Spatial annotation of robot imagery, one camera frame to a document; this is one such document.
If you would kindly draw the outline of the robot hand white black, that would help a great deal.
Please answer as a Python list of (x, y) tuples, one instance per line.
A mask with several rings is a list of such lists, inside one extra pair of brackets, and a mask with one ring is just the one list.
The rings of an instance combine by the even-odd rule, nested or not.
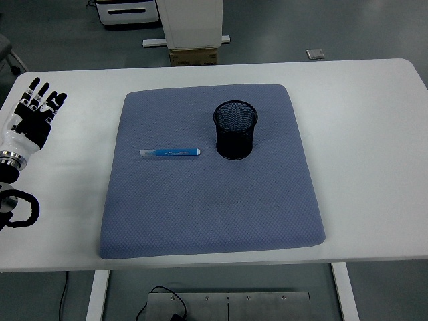
[(67, 94), (48, 92), (50, 84), (40, 82), (40, 78), (34, 78), (12, 107), (1, 132), (1, 155), (27, 161), (44, 147)]

